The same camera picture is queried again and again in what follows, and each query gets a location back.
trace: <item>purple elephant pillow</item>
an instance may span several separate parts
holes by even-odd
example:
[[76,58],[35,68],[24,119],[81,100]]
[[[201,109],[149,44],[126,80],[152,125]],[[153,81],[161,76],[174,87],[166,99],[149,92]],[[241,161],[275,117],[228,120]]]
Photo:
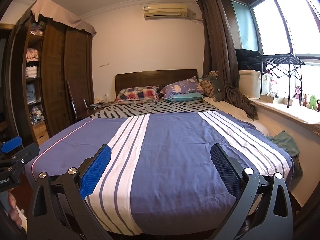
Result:
[[165,99],[168,99],[174,95],[194,93],[194,92],[199,92],[200,94],[204,94],[204,90],[202,89],[201,85],[198,83],[196,77],[175,82],[173,84],[165,86],[161,90],[161,93],[164,94]]

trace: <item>metal bolt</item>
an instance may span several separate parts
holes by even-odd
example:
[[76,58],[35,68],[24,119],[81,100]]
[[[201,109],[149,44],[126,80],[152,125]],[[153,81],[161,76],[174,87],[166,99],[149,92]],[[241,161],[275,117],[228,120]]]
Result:
[[70,175],[75,174],[76,172],[77,172],[77,169],[76,169],[76,168],[71,168],[71,169],[68,170],[68,173],[69,173]]
[[245,172],[246,174],[252,175],[254,171],[253,171],[253,169],[251,169],[251,168],[245,168],[244,172]]
[[45,176],[46,176],[45,172],[41,172],[41,173],[39,174],[39,178],[41,178],[41,179],[43,179]]
[[275,176],[277,179],[282,179],[282,174],[280,172],[276,172]]

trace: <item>headboard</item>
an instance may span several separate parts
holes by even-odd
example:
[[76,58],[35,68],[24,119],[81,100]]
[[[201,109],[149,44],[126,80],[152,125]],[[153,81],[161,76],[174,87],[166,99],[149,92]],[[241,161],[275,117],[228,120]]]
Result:
[[198,78],[196,69],[155,70],[118,74],[116,75],[116,96],[125,88],[152,85],[160,86],[158,90],[160,92],[166,85],[194,76]]

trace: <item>curtain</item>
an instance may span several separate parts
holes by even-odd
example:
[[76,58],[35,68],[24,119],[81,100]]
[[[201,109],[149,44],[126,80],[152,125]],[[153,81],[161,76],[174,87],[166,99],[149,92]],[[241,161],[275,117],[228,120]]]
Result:
[[241,108],[249,118],[253,119],[257,115],[256,108],[238,89],[239,70],[236,50],[221,0],[199,0],[197,3],[204,23],[203,75],[217,70],[224,100]]

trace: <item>hand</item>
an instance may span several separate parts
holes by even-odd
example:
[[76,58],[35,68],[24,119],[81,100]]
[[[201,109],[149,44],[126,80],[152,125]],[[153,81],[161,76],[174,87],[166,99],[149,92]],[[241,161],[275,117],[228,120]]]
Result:
[[17,210],[17,202],[16,202],[16,199],[14,198],[14,196],[10,193],[10,191],[12,191],[12,190],[13,189],[8,190],[9,204],[12,208],[9,215],[10,215],[11,219],[17,224],[17,226],[21,226],[22,220],[19,217],[19,212]]

